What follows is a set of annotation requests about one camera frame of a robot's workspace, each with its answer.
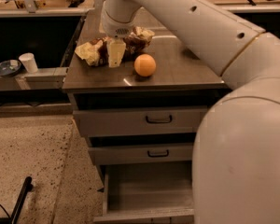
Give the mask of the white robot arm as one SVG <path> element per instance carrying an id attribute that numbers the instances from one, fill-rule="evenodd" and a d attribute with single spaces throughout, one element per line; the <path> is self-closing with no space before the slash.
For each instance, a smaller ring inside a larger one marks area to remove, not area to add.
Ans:
<path id="1" fill-rule="evenodd" d="M 196 134 L 195 224 L 280 224 L 280 39 L 206 0 L 105 0 L 106 33 L 140 7 L 231 88 Z"/>

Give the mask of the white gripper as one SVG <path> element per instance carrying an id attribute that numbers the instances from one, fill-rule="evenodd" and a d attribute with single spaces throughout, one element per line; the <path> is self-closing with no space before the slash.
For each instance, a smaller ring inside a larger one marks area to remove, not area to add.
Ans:
<path id="1" fill-rule="evenodd" d="M 126 44 L 121 39 L 127 36 L 133 28 L 134 13 L 116 11 L 102 12 L 101 21 L 105 33 L 111 37 L 107 41 L 108 65 L 111 68 L 119 67 L 123 59 Z"/>

